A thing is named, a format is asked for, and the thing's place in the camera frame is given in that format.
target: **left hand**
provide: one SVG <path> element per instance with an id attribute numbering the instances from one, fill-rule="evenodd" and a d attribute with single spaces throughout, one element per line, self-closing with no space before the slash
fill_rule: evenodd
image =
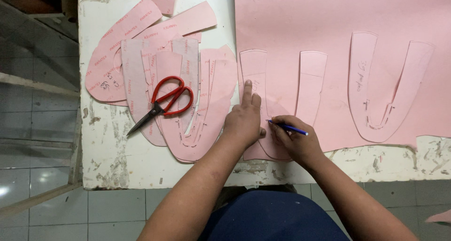
<path id="1" fill-rule="evenodd" d="M 252 82 L 245 82 L 241 105 L 235 105 L 226 116 L 222 136 L 233 140 L 234 144 L 244 147 L 244 150 L 266 135 L 266 130 L 260 127 L 260 104 L 262 98 L 252 94 Z"/>

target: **hand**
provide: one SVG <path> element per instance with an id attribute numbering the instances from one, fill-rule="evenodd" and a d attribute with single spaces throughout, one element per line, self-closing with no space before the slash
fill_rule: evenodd
<path id="1" fill-rule="evenodd" d="M 252 82 L 247 80 L 241 105 L 235 105 L 225 118 L 222 137 L 233 140 L 244 150 L 265 137 L 266 130 L 260 127 L 261 102 L 262 98 L 258 94 L 252 95 Z"/>
<path id="2" fill-rule="evenodd" d="M 308 133 L 308 135 L 296 132 L 289 134 L 281 127 L 269 123 L 269 127 L 274 131 L 278 140 L 285 146 L 290 157 L 302 167 L 305 167 L 311 159 L 316 159 L 318 156 L 324 155 L 312 126 L 292 115 L 273 117 L 272 121 L 274 123 L 285 123 Z"/>

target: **scissor blade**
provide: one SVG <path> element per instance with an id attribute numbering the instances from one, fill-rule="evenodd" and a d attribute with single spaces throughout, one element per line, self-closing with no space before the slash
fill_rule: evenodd
<path id="1" fill-rule="evenodd" d="M 161 111 L 162 109 L 160 105 L 155 104 L 154 108 L 150 110 L 150 112 L 148 112 L 146 115 L 144 115 L 144 117 L 141 120 L 139 120 L 139 122 L 137 122 L 132 129 L 130 129 L 127 136 L 138 130 L 138 128 L 142 127 L 145 123 L 148 123 L 151 119 L 155 118 L 155 116 L 158 115 Z"/>

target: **person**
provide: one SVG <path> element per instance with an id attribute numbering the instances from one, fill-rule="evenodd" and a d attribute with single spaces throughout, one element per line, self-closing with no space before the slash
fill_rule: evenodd
<path id="1" fill-rule="evenodd" d="M 243 152 L 266 131 L 260 127 L 261 98 L 245 82 L 241 105 L 226 116 L 224 132 L 166 195 L 138 240 L 349 240 L 316 203 L 286 191 L 247 191 L 213 211 Z M 315 130 L 300 119 L 285 123 L 308 132 L 287 133 L 270 124 L 290 157 L 315 179 L 353 240 L 417 240 L 380 203 L 326 157 Z"/>

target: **red scissor handle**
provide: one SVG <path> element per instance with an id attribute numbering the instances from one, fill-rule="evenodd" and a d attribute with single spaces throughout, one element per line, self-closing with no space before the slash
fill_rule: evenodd
<path id="1" fill-rule="evenodd" d="M 179 86 L 178 86 L 175 90 L 171 91 L 170 93 L 168 93 L 168 94 L 162 96 L 161 98 L 155 100 L 155 99 L 156 99 L 156 95 L 158 94 L 158 90 L 160 89 L 161 85 L 162 85 L 164 82 L 166 82 L 166 81 L 168 81 L 168 80 L 171 80 L 171 79 L 175 79 L 175 80 L 179 81 L 179 82 L 180 82 Z M 152 103 L 152 104 L 155 103 L 155 102 L 160 103 L 161 101 L 164 101 L 165 99 L 167 99 L 167 98 L 169 98 L 170 96 L 174 95 L 174 97 L 171 99 L 171 101 L 169 102 L 169 104 L 163 109 L 163 111 L 165 111 L 165 112 L 163 113 L 163 115 L 164 115 L 164 116 L 169 116 L 169 115 L 174 115 L 174 114 L 178 114 L 178 113 L 182 113 L 182 112 L 186 111 L 186 110 L 191 106 L 191 104 L 193 103 L 194 94 L 193 94 L 193 91 L 192 91 L 191 88 L 186 87 L 186 86 L 184 86 L 184 85 L 185 85 L 185 82 L 183 82 L 183 80 L 182 80 L 180 77 L 170 76 L 170 77 L 164 78 L 163 80 L 161 80 L 161 81 L 156 85 L 156 87 L 155 87 L 155 89 L 154 89 L 154 91 L 153 91 L 151 103 Z M 180 109 L 180 110 L 167 112 L 167 111 L 169 110 L 169 108 L 171 108 L 171 106 L 174 104 L 174 102 L 179 98 L 179 96 L 180 96 L 185 90 L 188 90 L 188 92 L 189 92 L 189 103 L 188 103 L 188 105 L 186 105 L 184 108 L 182 108 L 182 109 Z"/>

